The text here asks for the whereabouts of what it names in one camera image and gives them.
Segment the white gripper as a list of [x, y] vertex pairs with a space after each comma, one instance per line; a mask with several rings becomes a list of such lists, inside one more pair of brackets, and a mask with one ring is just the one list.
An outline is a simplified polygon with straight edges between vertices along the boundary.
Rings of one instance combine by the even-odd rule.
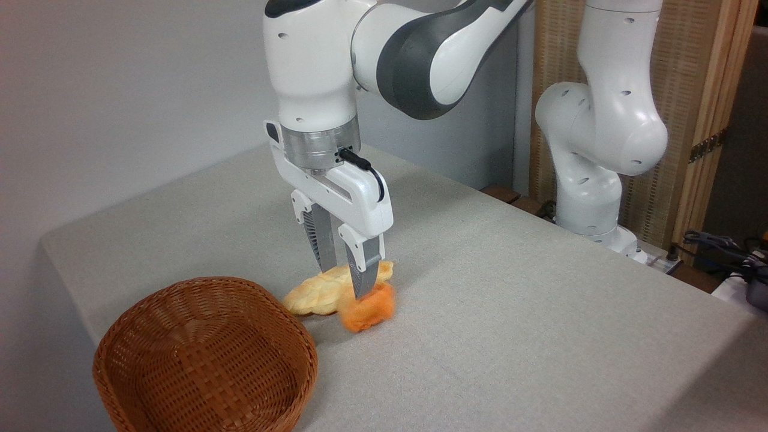
[[363, 298], [373, 289], [379, 262], [386, 257], [382, 233], [393, 225], [386, 181], [378, 182], [370, 172], [350, 163], [312, 175], [286, 158], [286, 146], [279, 141], [280, 125], [264, 121], [264, 126], [278, 172], [296, 189], [291, 193], [295, 217], [304, 227], [321, 272], [337, 266], [332, 214], [345, 223], [338, 233], [345, 243], [354, 296]]

